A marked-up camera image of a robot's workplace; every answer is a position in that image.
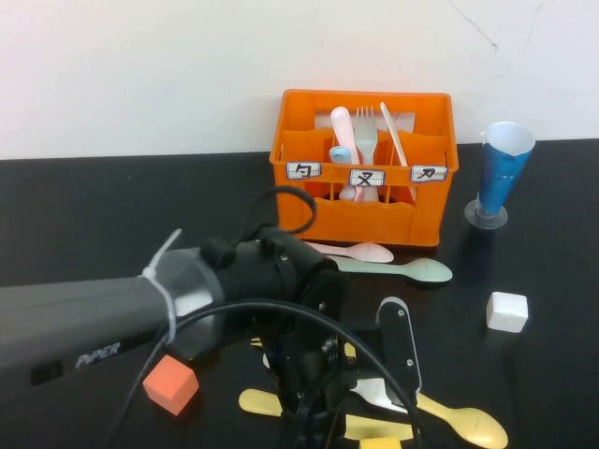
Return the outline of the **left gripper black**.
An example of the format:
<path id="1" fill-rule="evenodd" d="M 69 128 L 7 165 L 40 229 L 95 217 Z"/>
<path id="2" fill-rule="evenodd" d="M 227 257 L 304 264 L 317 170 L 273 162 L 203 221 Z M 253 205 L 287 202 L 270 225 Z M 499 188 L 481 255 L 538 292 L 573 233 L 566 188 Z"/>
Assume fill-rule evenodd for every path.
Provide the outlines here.
<path id="1" fill-rule="evenodd" d="M 252 391 L 252 412 L 285 421 L 339 421 L 345 397 L 376 367 L 346 337 L 305 321 L 252 323 L 276 391 Z"/>

